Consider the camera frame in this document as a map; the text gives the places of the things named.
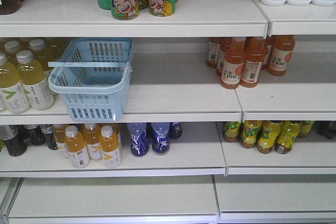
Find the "dark bottle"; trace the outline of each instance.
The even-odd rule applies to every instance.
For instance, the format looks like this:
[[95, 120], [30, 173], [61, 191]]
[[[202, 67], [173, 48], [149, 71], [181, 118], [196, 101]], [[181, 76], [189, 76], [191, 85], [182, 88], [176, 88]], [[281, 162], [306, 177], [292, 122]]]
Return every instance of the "dark bottle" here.
[[46, 142], [41, 128], [38, 124], [25, 124], [24, 127], [29, 133], [30, 141], [32, 144], [41, 145]]

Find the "bottle cap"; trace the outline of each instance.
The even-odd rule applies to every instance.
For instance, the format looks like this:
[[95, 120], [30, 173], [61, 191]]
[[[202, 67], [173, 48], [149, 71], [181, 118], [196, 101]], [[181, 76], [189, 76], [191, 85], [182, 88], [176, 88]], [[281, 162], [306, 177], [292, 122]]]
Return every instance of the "bottle cap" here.
[[29, 46], [33, 51], [41, 51], [46, 47], [46, 44], [42, 39], [33, 39], [29, 42]]
[[23, 50], [16, 54], [16, 59], [19, 63], [29, 63], [34, 59], [34, 55], [29, 50]]
[[110, 137], [113, 134], [113, 129], [109, 125], [105, 125], [104, 127], [101, 128], [100, 133], [104, 137]]
[[75, 137], [75, 136], [77, 136], [77, 134], [78, 134], [78, 129], [74, 125], [68, 126], [65, 129], [65, 136], [67, 136], [67, 137]]
[[21, 50], [19, 41], [11, 40], [5, 43], [5, 50], [10, 54], [15, 54]]

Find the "plastic bottle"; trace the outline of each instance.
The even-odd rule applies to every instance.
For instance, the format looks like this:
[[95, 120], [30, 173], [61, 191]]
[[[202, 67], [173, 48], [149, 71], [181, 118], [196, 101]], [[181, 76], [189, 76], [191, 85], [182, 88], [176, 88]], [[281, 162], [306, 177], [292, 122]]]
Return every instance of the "plastic bottle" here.
[[253, 37], [245, 51], [245, 63], [239, 83], [246, 88], [258, 85], [259, 73], [266, 53], [264, 44], [265, 40], [262, 37]]
[[274, 42], [272, 56], [267, 71], [274, 76], [283, 76], [287, 71], [295, 46], [294, 35], [280, 35]]
[[61, 151], [62, 157], [69, 158], [67, 147], [65, 145], [65, 129], [69, 124], [54, 124], [54, 137], [57, 144], [57, 148]]
[[148, 152], [148, 141], [146, 133], [147, 123], [128, 123], [127, 128], [130, 132], [131, 153], [134, 156], [143, 156]]
[[41, 64], [34, 60], [33, 53], [28, 50], [20, 51], [16, 58], [19, 62], [17, 70], [30, 105], [36, 110], [51, 107], [54, 97]]
[[22, 113], [30, 107], [16, 68], [3, 53], [0, 53], [0, 95], [12, 113]]
[[25, 124], [24, 128], [28, 131], [29, 138], [32, 144], [41, 145], [46, 142], [41, 128], [38, 124]]
[[234, 37], [224, 59], [221, 85], [226, 89], [236, 89], [239, 86], [240, 76], [245, 61], [246, 37]]
[[89, 164], [90, 157], [84, 137], [76, 126], [71, 125], [65, 129], [64, 142], [72, 165], [76, 168], [83, 168]]
[[109, 125], [103, 126], [100, 132], [99, 142], [101, 144], [105, 165], [114, 168], [121, 162], [121, 153], [117, 135], [113, 134], [113, 129]]
[[83, 128], [83, 137], [89, 152], [90, 159], [101, 160], [101, 146], [99, 142], [100, 126], [96, 123], [86, 123]]

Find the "bottle label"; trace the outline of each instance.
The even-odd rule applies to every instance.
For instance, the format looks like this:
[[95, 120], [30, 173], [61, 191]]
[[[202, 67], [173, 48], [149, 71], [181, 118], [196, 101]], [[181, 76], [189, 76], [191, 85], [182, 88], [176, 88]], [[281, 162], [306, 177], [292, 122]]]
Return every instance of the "bottle label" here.
[[222, 81], [226, 84], [237, 84], [242, 75], [244, 63], [232, 64], [224, 60]]
[[24, 87], [28, 100], [34, 109], [43, 110], [53, 103], [54, 97], [49, 89], [47, 78], [35, 85], [22, 84], [22, 86]]
[[76, 168], [83, 168], [88, 165], [90, 158], [86, 147], [78, 152], [68, 152], [71, 163]]
[[292, 53], [293, 51], [282, 51], [274, 48], [268, 67], [275, 71], [285, 71]]
[[30, 107], [21, 82], [9, 88], [1, 89], [1, 96], [7, 108], [13, 113], [26, 111]]
[[258, 81], [262, 62], [245, 61], [242, 80], [248, 83], [256, 83]]

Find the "juice bottle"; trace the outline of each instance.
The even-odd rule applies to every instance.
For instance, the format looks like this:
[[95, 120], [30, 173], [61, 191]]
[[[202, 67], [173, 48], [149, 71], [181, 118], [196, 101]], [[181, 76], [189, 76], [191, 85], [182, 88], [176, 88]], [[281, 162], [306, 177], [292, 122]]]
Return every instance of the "juice bottle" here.
[[25, 89], [30, 105], [36, 110], [45, 110], [52, 106], [54, 97], [49, 89], [48, 80], [41, 64], [34, 60], [33, 53], [28, 50], [16, 55], [19, 62], [17, 71]]
[[107, 167], [113, 168], [120, 164], [121, 153], [116, 134], [113, 134], [111, 126], [106, 125], [101, 128], [99, 142], [103, 152], [103, 159]]
[[246, 37], [234, 37], [224, 59], [221, 85], [226, 89], [236, 89], [239, 86], [240, 76], [245, 61]]
[[0, 94], [6, 107], [13, 113], [25, 112], [30, 107], [20, 76], [3, 53], [0, 53]]
[[265, 40], [262, 37], [253, 37], [245, 51], [245, 63], [240, 84], [247, 88], [258, 85], [259, 73], [265, 58]]
[[83, 137], [89, 152], [90, 159], [101, 160], [101, 147], [99, 142], [100, 126], [96, 123], [84, 124]]
[[283, 76], [287, 70], [295, 46], [294, 35], [280, 35], [276, 38], [267, 71], [274, 76]]

